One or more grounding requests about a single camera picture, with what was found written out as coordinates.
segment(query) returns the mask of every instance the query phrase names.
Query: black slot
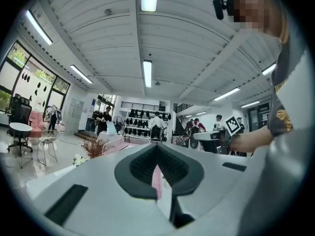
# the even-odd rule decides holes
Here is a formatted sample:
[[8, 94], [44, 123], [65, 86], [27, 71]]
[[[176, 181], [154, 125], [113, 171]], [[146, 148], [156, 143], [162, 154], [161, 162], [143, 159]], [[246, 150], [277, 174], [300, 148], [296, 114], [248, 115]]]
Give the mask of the black slot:
[[45, 216], [56, 224], [63, 226], [87, 190], [88, 188], [85, 186], [74, 184], [46, 212]]
[[223, 163], [222, 166], [233, 169], [233, 170], [242, 171], [242, 172], [246, 170], [246, 166], [235, 164], [235, 163]]

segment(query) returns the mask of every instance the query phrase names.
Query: pink sofa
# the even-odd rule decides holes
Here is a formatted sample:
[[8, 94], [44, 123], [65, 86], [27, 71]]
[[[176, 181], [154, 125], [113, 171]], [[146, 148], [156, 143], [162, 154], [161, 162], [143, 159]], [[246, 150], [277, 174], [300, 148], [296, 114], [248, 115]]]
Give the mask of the pink sofa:
[[31, 131], [30, 137], [41, 137], [41, 132], [44, 128], [43, 115], [41, 112], [32, 111], [30, 114], [29, 121], [31, 121]]

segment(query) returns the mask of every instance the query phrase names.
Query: tile floor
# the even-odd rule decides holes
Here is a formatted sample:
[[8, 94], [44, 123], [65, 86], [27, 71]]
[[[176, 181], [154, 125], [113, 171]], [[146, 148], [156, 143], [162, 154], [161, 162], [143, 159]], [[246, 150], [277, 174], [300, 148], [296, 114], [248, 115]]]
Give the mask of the tile floor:
[[[54, 148], [58, 162], [48, 154], [48, 145], [45, 146], [45, 154], [47, 166], [40, 164], [37, 160], [38, 138], [30, 138], [29, 145], [33, 148], [33, 160], [28, 162], [29, 158], [22, 157], [22, 165], [27, 163], [22, 169], [19, 162], [15, 157], [18, 147], [11, 148], [10, 152], [7, 147], [13, 143], [13, 138], [6, 133], [6, 128], [0, 128], [0, 165], [7, 172], [8, 178], [13, 189], [24, 189], [26, 182], [36, 179], [47, 174], [64, 169], [72, 164], [72, 160], [76, 154], [86, 157], [86, 154], [81, 147], [84, 140], [76, 136], [66, 136], [63, 134], [58, 135], [54, 141]], [[31, 156], [30, 150], [27, 148], [22, 149], [25, 156]], [[50, 153], [54, 154], [52, 145], [50, 145]], [[39, 146], [38, 158], [43, 162], [43, 146]]]

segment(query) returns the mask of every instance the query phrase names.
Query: ceiling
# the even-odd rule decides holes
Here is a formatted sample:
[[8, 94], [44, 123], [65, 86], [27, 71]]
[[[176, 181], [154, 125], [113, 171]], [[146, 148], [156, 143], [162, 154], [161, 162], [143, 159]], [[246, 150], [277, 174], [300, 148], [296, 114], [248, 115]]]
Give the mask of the ceiling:
[[[36, 0], [30, 10], [50, 46], [27, 19], [21, 23], [62, 66], [57, 69], [91, 92], [195, 105], [211, 105], [235, 87], [240, 91], [229, 99], [240, 105], [271, 94], [261, 71], [277, 60], [275, 39], [219, 21], [212, 0], [158, 0], [156, 12], [140, 8], [141, 0]], [[144, 59], [153, 62], [151, 88]], [[72, 64], [93, 84], [80, 81]]]

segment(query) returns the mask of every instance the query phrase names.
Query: white floor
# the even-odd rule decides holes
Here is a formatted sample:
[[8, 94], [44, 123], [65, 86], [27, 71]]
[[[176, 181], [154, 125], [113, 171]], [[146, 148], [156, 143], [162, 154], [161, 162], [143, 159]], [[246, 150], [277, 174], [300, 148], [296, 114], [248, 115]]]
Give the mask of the white floor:
[[[13, 138], [6, 131], [6, 128], [0, 128], [0, 163], [5, 172], [8, 173], [8, 178], [14, 189], [24, 188], [26, 182], [29, 180], [43, 177], [70, 166], [76, 154], [80, 154], [85, 158], [87, 157], [81, 147], [81, 144], [84, 143], [83, 139], [76, 136], [59, 135], [54, 142], [58, 162], [48, 154], [48, 145], [46, 145], [47, 166], [44, 166], [37, 160], [38, 138], [30, 138], [29, 145], [33, 148], [33, 160], [28, 162], [30, 159], [24, 158], [24, 156], [31, 156], [31, 153], [29, 149], [23, 148], [22, 165], [26, 164], [21, 169], [18, 162], [18, 160], [20, 161], [20, 157], [15, 157], [18, 147], [11, 148], [10, 152], [7, 151], [8, 146], [13, 143]], [[50, 153], [54, 154], [52, 145], [50, 145]], [[42, 144], [39, 146], [38, 158], [42, 162], [44, 161]]]

